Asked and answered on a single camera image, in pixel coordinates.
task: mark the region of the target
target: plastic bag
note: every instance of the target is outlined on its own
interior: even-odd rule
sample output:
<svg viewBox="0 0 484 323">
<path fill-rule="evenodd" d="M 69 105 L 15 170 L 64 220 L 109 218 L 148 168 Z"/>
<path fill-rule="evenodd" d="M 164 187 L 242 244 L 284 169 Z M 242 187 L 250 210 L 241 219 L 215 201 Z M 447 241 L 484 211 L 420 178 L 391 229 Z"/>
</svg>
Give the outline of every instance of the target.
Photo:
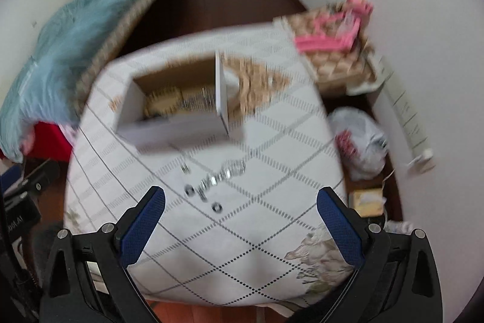
<svg viewBox="0 0 484 323">
<path fill-rule="evenodd" d="M 341 107 L 328 116 L 328 121 L 352 180 L 369 180 L 381 173 L 387 142 L 383 130 L 367 113 Z"/>
</svg>

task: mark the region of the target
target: blue blanket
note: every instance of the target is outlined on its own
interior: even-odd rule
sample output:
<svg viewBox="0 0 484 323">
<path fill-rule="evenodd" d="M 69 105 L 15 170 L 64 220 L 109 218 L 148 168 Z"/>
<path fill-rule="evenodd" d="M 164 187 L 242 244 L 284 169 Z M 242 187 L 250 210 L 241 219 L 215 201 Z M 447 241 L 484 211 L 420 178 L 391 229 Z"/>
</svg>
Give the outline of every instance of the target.
<svg viewBox="0 0 484 323">
<path fill-rule="evenodd" d="M 76 83 L 136 0 L 73 0 L 40 31 L 35 52 L 0 110 L 0 149 L 16 162 L 20 144 L 39 121 L 77 125 Z"/>
</svg>

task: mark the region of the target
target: tablecloth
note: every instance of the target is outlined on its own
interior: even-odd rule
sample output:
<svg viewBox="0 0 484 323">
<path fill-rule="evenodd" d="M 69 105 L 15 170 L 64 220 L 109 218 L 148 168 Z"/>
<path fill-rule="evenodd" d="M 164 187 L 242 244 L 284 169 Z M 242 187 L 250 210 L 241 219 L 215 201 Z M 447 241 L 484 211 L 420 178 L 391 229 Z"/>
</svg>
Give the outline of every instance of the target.
<svg viewBox="0 0 484 323">
<path fill-rule="evenodd" d="M 208 51 L 251 57 L 290 83 L 254 114 L 230 122 L 228 138 L 138 152 L 115 135 L 113 109 L 132 75 Z M 208 202 L 187 196 L 186 185 L 216 174 L 226 160 L 243 160 L 245 173 L 210 189 Z M 324 186 L 346 201 L 326 112 L 286 32 L 272 24 L 166 41 L 110 63 L 98 77 L 69 166 L 65 224 L 74 234 L 96 231 L 152 185 L 164 189 L 166 209 L 128 268 L 147 298 L 233 306 L 291 300 L 304 307 L 352 271 L 316 209 Z"/>
</svg>

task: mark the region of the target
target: open box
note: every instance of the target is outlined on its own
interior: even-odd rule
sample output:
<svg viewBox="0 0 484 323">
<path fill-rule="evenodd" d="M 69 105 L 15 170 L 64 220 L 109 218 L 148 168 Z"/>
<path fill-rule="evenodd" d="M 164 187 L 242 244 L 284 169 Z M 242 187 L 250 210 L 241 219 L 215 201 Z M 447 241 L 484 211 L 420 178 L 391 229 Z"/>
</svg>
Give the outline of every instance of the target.
<svg viewBox="0 0 484 323">
<path fill-rule="evenodd" d="M 181 111 L 168 117 L 144 119 L 147 96 L 165 87 L 176 87 L 181 92 L 214 87 L 215 106 L 211 111 Z M 195 143 L 201 138 L 227 135 L 227 89 L 219 54 L 181 60 L 180 63 L 134 77 L 119 108 L 115 132 L 137 149 L 172 142 Z"/>
</svg>

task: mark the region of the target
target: diamond pattern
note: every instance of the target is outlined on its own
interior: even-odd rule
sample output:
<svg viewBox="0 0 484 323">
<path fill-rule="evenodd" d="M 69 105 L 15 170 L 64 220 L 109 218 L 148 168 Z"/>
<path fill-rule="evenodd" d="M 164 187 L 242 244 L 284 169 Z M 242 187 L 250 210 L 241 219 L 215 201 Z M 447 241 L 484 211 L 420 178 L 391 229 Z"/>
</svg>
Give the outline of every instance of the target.
<svg viewBox="0 0 484 323">
<path fill-rule="evenodd" d="M 130 73 L 216 50 L 265 62 L 290 75 L 291 85 L 232 123 L 229 139 L 138 152 L 113 134 L 109 103 L 124 93 Z M 232 85 L 236 92 L 237 81 Z M 147 298 L 253 305 L 301 297 L 310 285 L 297 278 L 299 261 L 285 256 L 321 225 L 313 207 L 319 188 L 342 178 L 331 140 L 318 91 L 284 31 L 262 24 L 170 40 L 110 64 L 98 77 L 70 164 L 65 223 L 74 232 L 93 231 L 159 185 L 165 212 L 139 263 L 129 268 Z M 185 185 L 196 187 L 235 159 L 244 159 L 245 174 L 211 188 L 208 202 L 186 195 Z M 345 197 L 343 184 L 336 192 Z M 214 202 L 221 213 L 212 210 Z"/>
</svg>

